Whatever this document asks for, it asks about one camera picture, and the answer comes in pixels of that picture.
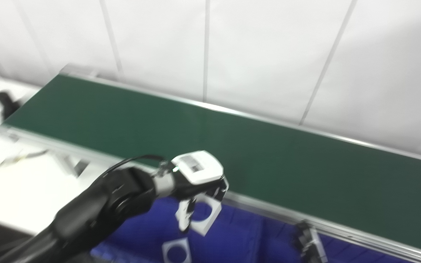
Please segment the black cable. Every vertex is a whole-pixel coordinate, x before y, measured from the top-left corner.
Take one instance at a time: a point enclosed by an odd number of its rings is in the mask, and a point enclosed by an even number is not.
[[[48,150],[45,150],[45,151],[40,151],[40,152],[36,152],[36,153],[28,153],[27,155],[19,155],[19,156],[15,156],[15,157],[6,158],[5,160],[3,160],[0,163],[0,167],[4,166],[4,165],[14,164],[14,163],[17,163],[17,162],[19,162],[21,160],[24,160],[24,159],[35,158],[35,157],[44,155],[47,152],[48,152]]]
[[[129,163],[132,160],[137,160],[137,159],[151,159],[151,160],[157,160],[157,161],[163,161],[165,160],[165,158],[163,158],[162,156],[158,156],[158,155],[141,155],[141,156],[136,156],[136,157],[131,157],[131,158],[127,158],[124,159],[118,163],[115,163],[114,165],[112,165],[110,168],[106,169],[105,172],[103,172],[95,181],[98,181],[100,178],[104,177],[105,175],[107,175],[107,173],[110,173],[111,171],[117,169],[118,167]]]

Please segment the white wall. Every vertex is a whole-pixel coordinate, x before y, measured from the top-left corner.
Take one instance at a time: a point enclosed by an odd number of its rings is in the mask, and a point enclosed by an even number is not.
[[[421,0],[0,0],[0,75],[67,63],[421,154]]]

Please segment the circular hole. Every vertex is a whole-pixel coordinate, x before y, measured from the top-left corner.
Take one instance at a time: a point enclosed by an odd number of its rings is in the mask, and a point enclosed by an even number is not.
[[[173,263],[181,263],[186,259],[186,251],[179,246],[171,247],[168,250],[167,258]]]
[[[206,220],[212,213],[212,207],[204,202],[196,202],[194,213],[191,217],[194,221]]]

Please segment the white countertop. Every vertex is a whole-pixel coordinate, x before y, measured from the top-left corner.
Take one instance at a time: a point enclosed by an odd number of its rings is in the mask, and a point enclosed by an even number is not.
[[[0,79],[0,90],[27,100],[39,88]],[[43,149],[0,137],[0,162],[7,157]],[[27,233],[38,233],[56,212],[79,195],[107,167],[89,164],[79,178],[67,175],[52,154],[0,168],[0,223]]]

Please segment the robotic arm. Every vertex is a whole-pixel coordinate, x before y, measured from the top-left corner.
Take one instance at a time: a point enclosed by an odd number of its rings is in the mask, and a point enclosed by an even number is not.
[[[161,160],[154,155],[138,158]],[[146,213],[157,198],[181,201],[180,230],[189,229],[196,196],[206,193],[219,201],[228,184],[219,161],[206,151],[161,160],[154,173],[140,168],[118,169],[126,159],[105,171],[79,196],[56,214],[53,222],[0,263],[62,263],[98,245],[130,217]]]

